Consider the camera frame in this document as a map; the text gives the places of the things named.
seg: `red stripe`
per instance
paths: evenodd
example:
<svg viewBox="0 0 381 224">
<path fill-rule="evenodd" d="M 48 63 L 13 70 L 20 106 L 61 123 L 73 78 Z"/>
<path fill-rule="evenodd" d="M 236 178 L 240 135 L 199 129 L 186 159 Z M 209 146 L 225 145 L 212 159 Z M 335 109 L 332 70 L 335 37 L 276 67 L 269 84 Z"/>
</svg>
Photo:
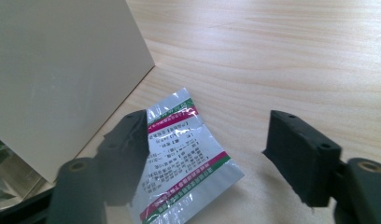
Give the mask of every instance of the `red stripe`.
<svg viewBox="0 0 381 224">
<path fill-rule="evenodd" d="M 205 164 L 199 166 L 199 168 L 197 168 L 196 170 L 198 170 L 198 169 L 201 170 L 201 168 L 204 167 L 203 170 L 202 170 L 202 171 L 204 171 L 204 170 L 208 169 L 210 166 L 212 166 L 214 163 L 216 163 L 217 161 L 221 160 L 222 158 L 224 158 L 226 156 L 228 156 L 228 154 L 225 151 L 222 151 L 221 153 L 218 154 L 218 156 L 214 157 L 213 159 L 211 159 L 210 161 L 206 162 Z M 159 197 L 153 203 L 151 203 L 140 214 L 141 221 L 144 221 L 150 214 L 155 212 L 156 209 L 158 209 L 162 204 L 164 204 L 165 202 L 167 202 L 168 200 L 173 198 L 180 190 L 185 188 L 187 185 L 183 185 L 182 187 L 179 186 L 180 183 L 183 183 L 184 179 L 188 179 L 188 183 L 190 183 L 200 173 L 202 173 L 202 171 L 200 171 L 198 174 L 192 176 L 193 173 L 197 173 L 196 170 L 193 171 L 192 173 L 190 173 L 189 175 L 185 176 L 183 179 L 181 179 L 178 183 L 176 183 L 173 187 L 171 187 L 165 193 L 162 193 L 161 197 Z"/>
<path fill-rule="evenodd" d="M 165 127 L 168 127 L 170 125 L 173 125 L 175 123 L 178 123 L 184 119 L 188 119 L 192 116 L 196 116 L 199 113 L 197 112 L 197 109 L 195 106 L 182 109 L 164 119 L 159 119 L 148 127 L 148 133 L 154 133 L 156 131 L 159 131 L 160 129 L 163 129 Z"/>
</svg>

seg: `small packet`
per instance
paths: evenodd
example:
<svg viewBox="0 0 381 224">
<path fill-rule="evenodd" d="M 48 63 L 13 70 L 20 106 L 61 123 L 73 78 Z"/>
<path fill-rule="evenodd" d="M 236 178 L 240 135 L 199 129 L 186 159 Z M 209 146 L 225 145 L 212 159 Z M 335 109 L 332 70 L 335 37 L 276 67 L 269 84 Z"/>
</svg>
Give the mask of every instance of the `small packet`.
<svg viewBox="0 0 381 224">
<path fill-rule="evenodd" d="M 147 110 L 149 156 L 128 205 L 134 223 L 185 223 L 244 174 L 186 89 Z"/>
</svg>

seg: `white box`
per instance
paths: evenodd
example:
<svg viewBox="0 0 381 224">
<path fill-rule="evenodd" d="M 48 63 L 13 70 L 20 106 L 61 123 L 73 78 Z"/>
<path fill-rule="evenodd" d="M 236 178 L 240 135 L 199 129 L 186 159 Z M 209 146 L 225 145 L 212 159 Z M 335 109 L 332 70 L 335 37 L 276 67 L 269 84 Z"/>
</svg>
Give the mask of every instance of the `white box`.
<svg viewBox="0 0 381 224">
<path fill-rule="evenodd" d="M 124 0 L 0 0 L 0 139 L 52 182 L 153 65 Z"/>
</svg>

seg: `screw hole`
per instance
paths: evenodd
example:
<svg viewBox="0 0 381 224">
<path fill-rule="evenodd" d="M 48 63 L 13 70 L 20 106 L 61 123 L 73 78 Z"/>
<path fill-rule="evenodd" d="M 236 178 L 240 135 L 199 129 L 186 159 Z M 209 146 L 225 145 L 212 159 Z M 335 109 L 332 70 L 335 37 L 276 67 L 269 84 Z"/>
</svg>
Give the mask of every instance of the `screw hole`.
<svg viewBox="0 0 381 224">
<path fill-rule="evenodd" d="M 368 161 L 360 161 L 358 163 L 358 166 L 366 171 L 369 171 L 371 173 L 381 173 L 381 167 Z"/>
<path fill-rule="evenodd" d="M 322 146 L 323 148 L 331 148 L 331 146 L 328 145 L 328 144 L 326 144 L 326 143 L 321 144 L 321 146 Z"/>
<path fill-rule="evenodd" d="M 87 166 L 86 162 L 84 162 L 84 161 L 77 161 L 75 163 L 72 163 L 69 166 L 69 171 L 71 171 L 71 172 L 78 172 L 78 171 L 81 171 L 81 170 L 85 169 L 86 166 Z"/>
</svg>

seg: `light wood grain surface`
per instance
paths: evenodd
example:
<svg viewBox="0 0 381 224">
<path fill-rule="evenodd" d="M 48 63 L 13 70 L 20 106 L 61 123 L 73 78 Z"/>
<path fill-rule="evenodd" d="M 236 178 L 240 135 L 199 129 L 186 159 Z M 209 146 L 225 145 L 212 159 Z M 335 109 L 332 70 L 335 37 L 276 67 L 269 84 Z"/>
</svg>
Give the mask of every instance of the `light wood grain surface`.
<svg viewBox="0 0 381 224">
<path fill-rule="evenodd" d="M 381 1 L 130 0 L 156 67 L 79 156 L 126 114 L 186 87 L 245 177 L 190 223 L 333 223 L 301 203 L 265 148 L 270 110 L 381 162 Z M 108 208 L 112 223 L 129 223 Z"/>
</svg>

